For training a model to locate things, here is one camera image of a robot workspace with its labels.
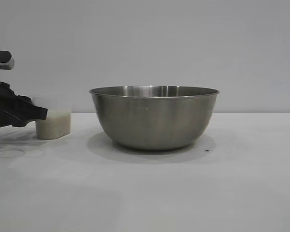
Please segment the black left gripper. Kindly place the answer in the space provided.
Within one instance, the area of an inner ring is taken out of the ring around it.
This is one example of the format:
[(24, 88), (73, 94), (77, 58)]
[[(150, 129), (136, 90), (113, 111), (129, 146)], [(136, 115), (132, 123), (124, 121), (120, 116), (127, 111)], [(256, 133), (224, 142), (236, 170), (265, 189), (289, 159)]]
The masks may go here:
[(48, 109), (38, 107), (28, 96), (18, 95), (22, 107), (14, 108), (16, 96), (10, 85), (0, 82), (0, 128), (5, 126), (25, 127), (37, 120), (46, 120)]

